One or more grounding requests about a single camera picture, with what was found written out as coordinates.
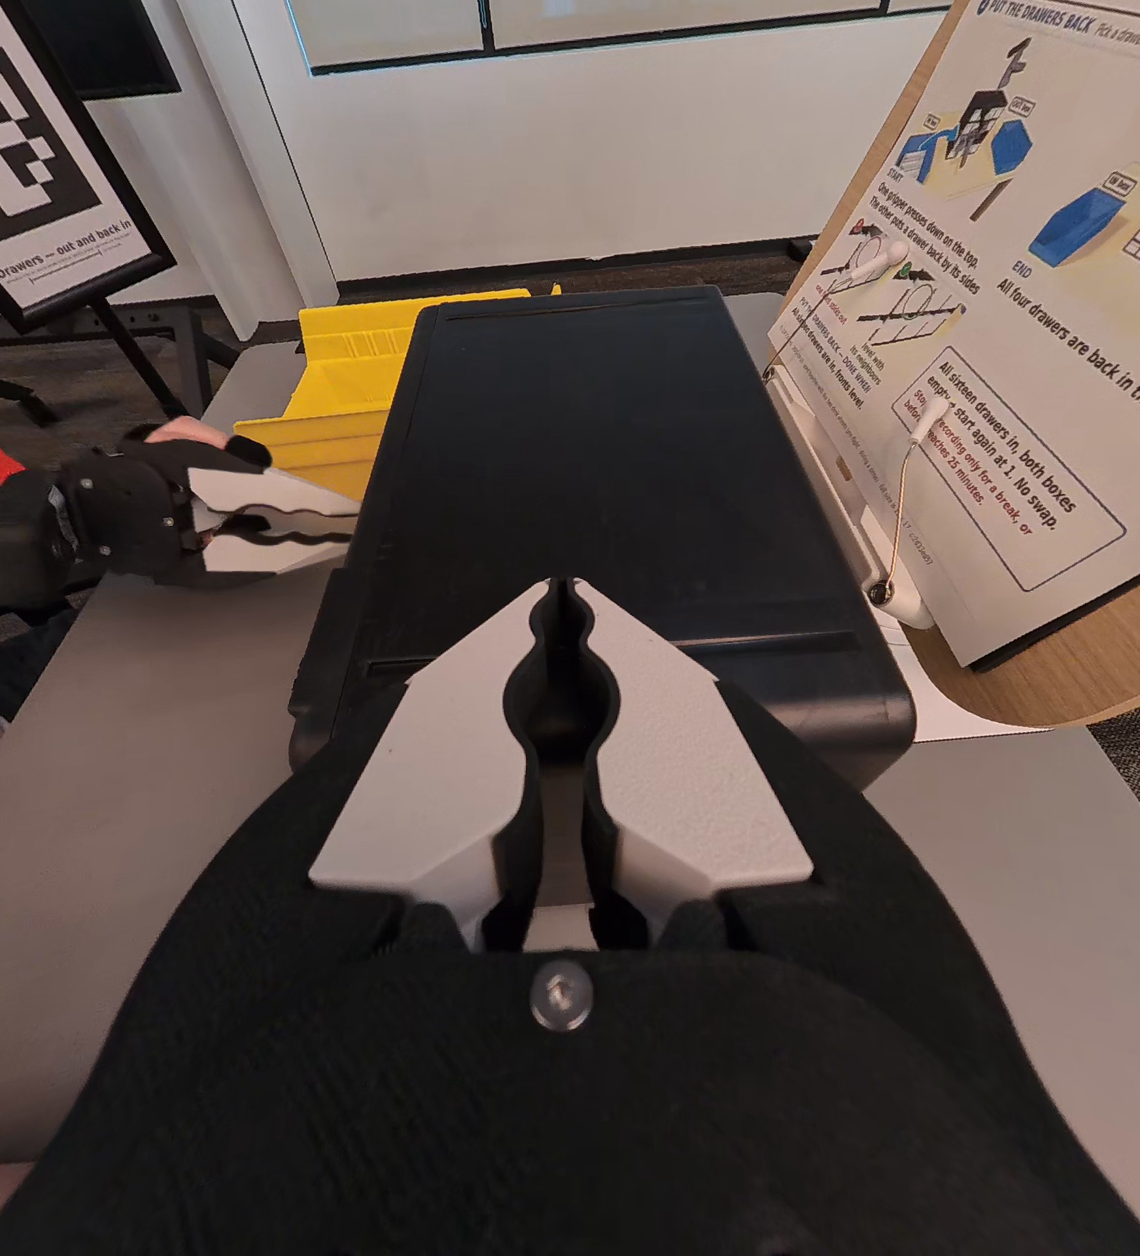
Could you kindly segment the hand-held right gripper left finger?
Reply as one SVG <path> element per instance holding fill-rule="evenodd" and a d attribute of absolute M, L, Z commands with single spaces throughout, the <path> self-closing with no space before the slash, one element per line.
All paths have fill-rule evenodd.
<path fill-rule="evenodd" d="M 310 865 L 312 886 L 441 904 L 469 947 L 522 947 L 545 861 L 539 749 L 553 733 L 573 580 L 533 582 L 402 682 Z"/>

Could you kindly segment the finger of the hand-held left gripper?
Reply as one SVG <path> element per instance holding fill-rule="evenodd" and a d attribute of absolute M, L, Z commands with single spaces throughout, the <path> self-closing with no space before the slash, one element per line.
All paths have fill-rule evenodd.
<path fill-rule="evenodd" d="M 347 531 L 310 535 L 304 531 L 216 531 L 196 553 L 176 564 L 182 588 L 231 588 L 265 576 L 302 570 L 343 557 Z"/>
<path fill-rule="evenodd" d="M 353 521 L 359 513 L 355 498 L 280 468 L 235 472 L 190 466 L 188 488 L 196 502 L 196 515 L 204 521 L 239 515 L 267 521 Z"/>

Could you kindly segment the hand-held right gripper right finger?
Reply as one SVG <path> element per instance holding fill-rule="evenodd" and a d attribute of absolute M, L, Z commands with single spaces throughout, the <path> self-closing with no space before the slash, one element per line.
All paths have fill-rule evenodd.
<path fill-rule="evenodd" d="M 612 888 L 647 922 L 720 890 L 812 876 L 716 676 L 586 580 L 586 649 L 614 682 L 596 792 L 616 829 Z"/>

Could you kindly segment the yellow plastic bin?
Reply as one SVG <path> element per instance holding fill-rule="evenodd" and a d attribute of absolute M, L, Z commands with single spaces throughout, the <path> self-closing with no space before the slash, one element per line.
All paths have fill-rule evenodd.
<path fill-rule="evenodd" d="M 267 447 L 276 468 L 361 500 L 420 311 L 528 295 L 528 288 L 500 288 L 304 307 L 304 372 L 284 411 L 233 429 Z"/>

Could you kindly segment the black drawer cabinet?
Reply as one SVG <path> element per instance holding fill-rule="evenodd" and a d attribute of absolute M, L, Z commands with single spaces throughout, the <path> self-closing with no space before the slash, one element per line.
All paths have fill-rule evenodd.
<path fill-rule="evenodd" d="M 290 694 L 290 766 L 547 576 L 582 576 L 863 788 L 916 712 L 716 288 L 420 311 Z"/>

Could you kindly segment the person's left hand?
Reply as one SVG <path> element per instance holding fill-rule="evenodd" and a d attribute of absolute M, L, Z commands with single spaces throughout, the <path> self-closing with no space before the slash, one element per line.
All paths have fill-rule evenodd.
<path fill-rule="evenodd" d="M 194 441 L 198 445 L 208 445 L 225 451 L 231 441 L 231 435 L 225 431 L 217 431 L 208 423 L 200 421 L 192 415 L 176 415 L 166 419 L 165 423 L 153 425 L 145 435 L 141 435 L 145 445 L 172 443 L 172 441 Z"/>

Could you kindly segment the person's dark clothing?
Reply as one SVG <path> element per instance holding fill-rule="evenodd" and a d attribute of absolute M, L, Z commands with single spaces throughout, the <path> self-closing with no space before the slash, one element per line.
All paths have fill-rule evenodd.
<path fill-rule="evenodd" d="M 68 608 L 41 625 L 0 643 L 0 719 L 10 723 L 23 708 L 33 686 L 76 621 L 78 609 Z"/>

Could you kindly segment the white poster stand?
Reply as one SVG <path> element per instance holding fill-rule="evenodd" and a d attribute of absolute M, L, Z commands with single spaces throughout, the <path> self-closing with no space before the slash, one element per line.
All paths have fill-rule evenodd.
<path fill-rule="evenodd" d="M 832 523 L 836 539 L 847 555 L 853 576 L 859 588 L 867 590 L 887 572 L 887 553 L 883 551 L 887 543 L 885 533 L 788 372 L 783 366 L 773 366 L 765 386 L 796 447 L 798 458 Z M 920 664 L 904 633 L 908 619 L 894 619 L 889 611 L 871 604 L 869 609 L 914 700 L 918 717 L 914 739 L 918 743 L 1032 731 L 1032 727 L 1000 723 L 957 706 L 936 686 Z"/>

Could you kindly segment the black framed marker sign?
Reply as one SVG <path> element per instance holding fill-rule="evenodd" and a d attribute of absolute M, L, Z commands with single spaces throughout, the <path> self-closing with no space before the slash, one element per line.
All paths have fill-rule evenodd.
<path fill-rule="evenodd" d="M 19 333 L 176 258 L 23 1 L 0 1 L 0 315 Z"/>

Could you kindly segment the white tethered magnetic pin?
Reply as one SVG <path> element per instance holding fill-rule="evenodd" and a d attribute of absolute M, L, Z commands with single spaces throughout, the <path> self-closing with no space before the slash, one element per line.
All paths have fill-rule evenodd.
<path fill-rule="evenodd" d="M 867 588 L 867 600 L 871 600 L 871 604 L 877 608 L 889 606 L 894 598 L 894 574 L 900 560 L 900 533 L 904 523 L 904 494 L 906 494 L 908 462 L 914 451 L 922 447 L 924 439 L 930 435 L 938 419 L 942 419 L 947 411 L 949 411 L 947 398 L 930 400 L 920 411 L 920 417 L 914 429 L 908 433 L 906 449 L 898 468 L 892 545 L 891 545 L 887 574 L 879 578 L 871 588 Z"/>
<path fill-rule="evenodd" d="M 798 317 L 798 321 L 794 323 L 790 333 L 775 348 L 775 352 L 771 354 L 769 362 L 761 370 L 761 380 L 763 382 L 773 380 L 775 370 L 781 364 L 781 354 L 794 341 L 794 337 L 800 335 L 800 331 L 804 331 L 804 327 L 812 319 L 814 311 L 830 297 L 830 294 L 834 290 L 843 290 L 843 288 L 851 288 L 851 286 L 857 286 L 857 284 L 863 284 L 863 282 L 871 282 L 881 272 L 889 270 L 891 266 L 898 266 L 902 260 L 906 260 L 906 254 L 908 254 L 908 243 L 906 241 L 892 241 L 892 243 L 885 244 L 873 258 L 867 258 L 867 260 L 863 260 L 863 262 L 859 262 L 855 266 L 839 270 L 838 278 L 828 284 L 828 288 L 812 301 L 810 309 L 804 311 Z"/>

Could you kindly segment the black wall panel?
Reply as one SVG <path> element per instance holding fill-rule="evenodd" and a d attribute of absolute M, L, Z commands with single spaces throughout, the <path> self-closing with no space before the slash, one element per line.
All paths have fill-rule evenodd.
<path fill-rule="evenodd" d="M 23 1 L 23 7 L 80 99 L 180 91 L 141 1 Z"/>

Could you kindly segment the wall whiteboard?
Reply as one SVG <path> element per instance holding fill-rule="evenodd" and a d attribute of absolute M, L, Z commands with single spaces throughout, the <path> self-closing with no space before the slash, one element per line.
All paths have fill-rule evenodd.
<path fill-rule="evenodd" d="M 312 72 L 940 11 L 947 1 L 288 1 Z"/>

